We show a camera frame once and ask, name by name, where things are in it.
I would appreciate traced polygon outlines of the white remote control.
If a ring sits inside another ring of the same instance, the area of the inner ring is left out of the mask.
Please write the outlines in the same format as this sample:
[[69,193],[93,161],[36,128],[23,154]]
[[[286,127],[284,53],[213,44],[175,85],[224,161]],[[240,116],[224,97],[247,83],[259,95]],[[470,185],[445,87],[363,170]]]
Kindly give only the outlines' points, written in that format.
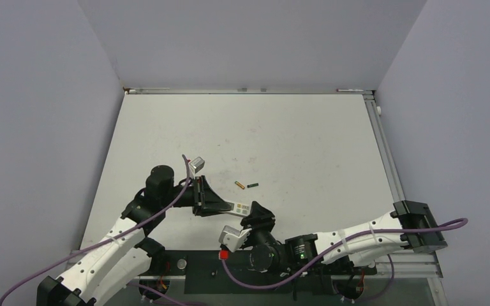
[[224,210],[224,214],[229,214],[237,217],[246,217],[251,212],[251,206],[236,202],[227,202],[228,210]]

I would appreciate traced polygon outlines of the gold AAA battery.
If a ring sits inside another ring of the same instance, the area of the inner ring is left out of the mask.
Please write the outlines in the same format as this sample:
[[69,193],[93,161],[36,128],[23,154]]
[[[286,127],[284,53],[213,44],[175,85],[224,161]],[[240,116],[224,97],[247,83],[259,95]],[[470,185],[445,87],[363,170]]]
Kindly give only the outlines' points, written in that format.
[[239,188],[241,188],[241,189],[245,189],[245,188],[246,188],[246,186],[244,186],[243,184],[241,184],[241,183],[240,183],[240,182],[238,182],[238,181],[235,181],[235,182],[234,182],[234,184],[235,184],[235,185],[237,185],[237,186],[238,186]]

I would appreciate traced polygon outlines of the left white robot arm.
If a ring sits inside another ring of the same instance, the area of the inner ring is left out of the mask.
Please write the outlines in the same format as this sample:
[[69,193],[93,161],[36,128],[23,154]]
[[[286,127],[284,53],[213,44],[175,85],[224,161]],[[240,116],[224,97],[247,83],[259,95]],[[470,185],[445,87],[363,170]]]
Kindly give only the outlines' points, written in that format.
[[165,264],[165,247],[149,234],[172,206],[190,207],[201,217],[224,214],[234,205],[218,196],[205,176],[193,171],[179,185],[166,165],[151,170],[145,187],[134,196],[107,236],[57,278],[46,277],[37,288],[37,305],[102,305],[103,294],[119,289],[144,272],[156,274]]

